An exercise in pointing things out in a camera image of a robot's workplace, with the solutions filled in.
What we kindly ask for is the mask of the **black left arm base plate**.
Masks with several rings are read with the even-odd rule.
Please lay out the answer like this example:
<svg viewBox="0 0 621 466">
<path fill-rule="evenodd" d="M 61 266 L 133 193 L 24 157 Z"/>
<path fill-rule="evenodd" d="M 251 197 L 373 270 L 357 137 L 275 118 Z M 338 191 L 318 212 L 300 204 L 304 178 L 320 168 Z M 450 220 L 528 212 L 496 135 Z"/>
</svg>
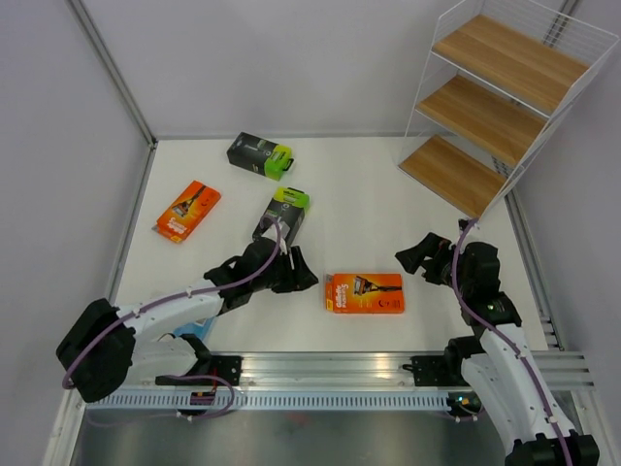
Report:
<svg viewBox="0 0 621 466">
<path fill-rule="evenodd" d="M 218 386 L 224 382 L 238 386 L 243 358 L 239 355 L 213 355 L 209 361 L 198 361 L 185 375 L 162 375 L 155 378 L 160 386 Z"/>
</svg>

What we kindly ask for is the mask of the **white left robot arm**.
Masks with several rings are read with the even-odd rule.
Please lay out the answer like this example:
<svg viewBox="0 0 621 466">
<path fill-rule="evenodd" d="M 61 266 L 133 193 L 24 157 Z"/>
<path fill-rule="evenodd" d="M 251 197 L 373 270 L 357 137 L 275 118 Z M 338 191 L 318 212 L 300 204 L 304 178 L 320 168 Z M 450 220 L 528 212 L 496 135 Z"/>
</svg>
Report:
<svg viewBox="0 0 621 466">
<path fill-rule="evenodd" d="M 65 369 L 62 387 L 77 390 L 85 402 L 100 401 L 125 383 L 145 344 L 192 321 L 238 309 L 255 292 L 290 293 L 317 284 L 299 247 L 283 251 L 276 241 L 260 238 L 183 291 L 137 305 L 97 299 L 55 351 Z"/>
</svg>

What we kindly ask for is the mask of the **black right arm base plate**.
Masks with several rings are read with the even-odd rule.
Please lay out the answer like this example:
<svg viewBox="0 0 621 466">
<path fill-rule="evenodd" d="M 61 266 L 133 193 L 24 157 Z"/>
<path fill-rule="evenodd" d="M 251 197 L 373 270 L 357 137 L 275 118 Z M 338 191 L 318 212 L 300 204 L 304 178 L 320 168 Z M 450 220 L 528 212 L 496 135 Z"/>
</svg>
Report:
<svg viewBox="0 0 621 466">
<path fill-rule="evenodd" d="M 450 369 L 441 355 L 418 355 L 410 359 L 414 385 L 418 387 L 466 387 L 458 370 Z"/>
</svg>

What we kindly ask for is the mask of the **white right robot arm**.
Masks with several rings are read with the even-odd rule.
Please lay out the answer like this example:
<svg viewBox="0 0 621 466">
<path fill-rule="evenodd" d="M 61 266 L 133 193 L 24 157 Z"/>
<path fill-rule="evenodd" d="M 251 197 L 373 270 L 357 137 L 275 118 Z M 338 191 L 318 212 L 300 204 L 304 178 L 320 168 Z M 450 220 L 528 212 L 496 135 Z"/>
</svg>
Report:
<svg viewBox="0 0 621 466">
<path fill-rule="evenodd" d="M 596 465 L 600 449 L 580 434 L 552 395 L 530 351 L 521 317 L 501 290 L 496 247 L 465 246 L 428 233 L 396 253 L 404 270 L 455 292 L 469 337 L 451 339 L 442 355 L 445 376 L 465 383 L 490 417 L 507 465 Z"/>
</svg>

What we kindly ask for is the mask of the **black green razor box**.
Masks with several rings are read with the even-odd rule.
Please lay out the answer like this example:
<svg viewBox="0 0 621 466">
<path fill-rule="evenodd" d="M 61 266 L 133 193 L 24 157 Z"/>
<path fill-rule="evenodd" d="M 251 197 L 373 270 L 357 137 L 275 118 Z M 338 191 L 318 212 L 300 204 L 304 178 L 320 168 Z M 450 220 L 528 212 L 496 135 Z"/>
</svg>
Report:
<svg viewBox="0 0 621 466">
<path fill-rule="evenodd" d="M 294 162 L 290 147 L 245 132 L 236 137 L 226 154 L 230 164 L 274 181 Z"/>
<path fill-rule="evenodd" d="M 280 186 L 260 217 L 252 238 L 256 240 L 262 236 L 273 239 L 276 237 L 274 224 L 267 220 L 267 217 L 270 217 L 278 224 L 282 243 L 289 249 L 300 230 L 310 203 L 311 198 L 306 192 Z"/>
</svg>

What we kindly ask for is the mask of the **orange razor box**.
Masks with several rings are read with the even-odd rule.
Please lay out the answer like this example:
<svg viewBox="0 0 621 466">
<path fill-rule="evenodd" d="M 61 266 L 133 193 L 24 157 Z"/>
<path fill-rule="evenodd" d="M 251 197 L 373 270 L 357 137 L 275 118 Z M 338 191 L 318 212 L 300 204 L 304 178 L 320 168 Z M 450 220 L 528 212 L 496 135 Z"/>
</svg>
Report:
<svg viewBox="0 0 621 466">
<path fill-rule="evenodd" d="M 192 181 L 159 217 L 152 230 L 173 243 L 183 243 L 220 199 L 219 191 Z"/>
<path fill-rule="evenodd" d="M 406 300 L 400 274 L 327 274 L 325 307 L 346 315 L 400 315 Z"/>
</svg>

